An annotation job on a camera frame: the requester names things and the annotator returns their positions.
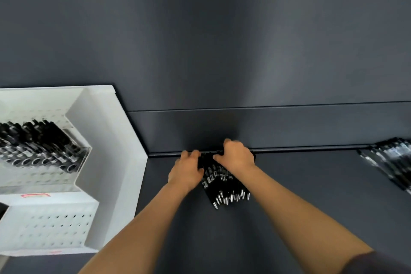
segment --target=dark gray table surface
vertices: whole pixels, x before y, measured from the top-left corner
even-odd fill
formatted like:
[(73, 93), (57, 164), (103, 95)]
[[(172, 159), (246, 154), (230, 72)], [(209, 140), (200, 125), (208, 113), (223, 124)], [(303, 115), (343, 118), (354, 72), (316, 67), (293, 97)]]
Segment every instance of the dark gray table surface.
[[(167, 182), (174, 160), (148, 160), (137, 213)], [(376, 250), (411, 265), (411, 198), (354, 151), (258, 154), (256, 163)], [(76, 273), (89, 258), (15, 258), (3, 274)], [(198, 186), (177, 211), (156, 273), (301, 273), (301, 269), (253, 197), (217, 211)]]

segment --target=pile of pens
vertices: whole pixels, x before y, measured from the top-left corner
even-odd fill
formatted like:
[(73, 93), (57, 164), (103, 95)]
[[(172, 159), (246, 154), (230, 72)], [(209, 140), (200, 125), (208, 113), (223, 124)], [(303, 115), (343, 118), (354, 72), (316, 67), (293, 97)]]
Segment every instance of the pile of pens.
[(14, 167), (54, 166), (76, 172), (85, 151), (52, 121), (0, 123), (0, 158)]
[(411, 142), (393, 138), (357, 152), (396, 186), (411, 194)]
[(198, 159), (198, 168), (204, 168), (201, 183), (215, 209), (228, 206), (239, 200), (250, 199), (248, 189), (226, 168), (214, 161), (213, 155), (222, 152), (203, 153)]

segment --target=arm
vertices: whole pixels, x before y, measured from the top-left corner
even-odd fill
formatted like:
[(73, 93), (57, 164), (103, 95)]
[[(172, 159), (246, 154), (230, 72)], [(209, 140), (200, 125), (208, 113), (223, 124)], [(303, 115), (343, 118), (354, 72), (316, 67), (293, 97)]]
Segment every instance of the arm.
[(178, 206), (203, 177), (204, 170), (197, 170), (199, 156), (199, 151), (182, 152), (168, 183), (79, 274), (151, 273)]
[(373, 251), (255, 166), (253, 155), (241, 142), (226, 139), (224, 155), (214, 155), (214, 159), (249, 189), (307, 273), (337, 274), (354, 256)]

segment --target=dark sleeve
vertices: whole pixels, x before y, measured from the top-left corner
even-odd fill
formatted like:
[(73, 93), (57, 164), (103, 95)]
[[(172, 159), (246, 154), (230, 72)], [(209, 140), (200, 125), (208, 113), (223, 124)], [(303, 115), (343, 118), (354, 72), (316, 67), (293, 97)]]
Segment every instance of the dark sleeve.
[(352, 258), (341, 274), (411, 274), (411, 268), (373, 251)]

